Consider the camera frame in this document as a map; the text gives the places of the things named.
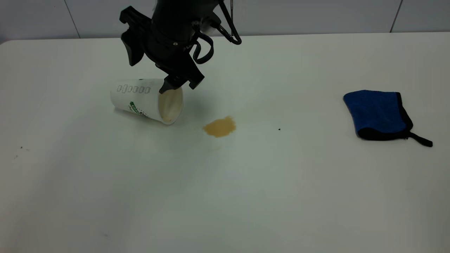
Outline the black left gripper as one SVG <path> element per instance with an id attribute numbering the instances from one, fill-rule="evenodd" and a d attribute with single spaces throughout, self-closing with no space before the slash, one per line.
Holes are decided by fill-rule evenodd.
<path id="1" fill-rule="evenodd" d="M 121 11 L 120 22 L 128 29 L 121 35 L 130 66 L 144 56 L 150 58 L 168 76 L 160 94 L 177 90 L 186 82 L 196 88 L 204 75 L 197 65 L 214 54 L 207 29 L 220 27 L 214 9 L 218 0 L 159 0 L 150 19 L 129 6 Z"/>

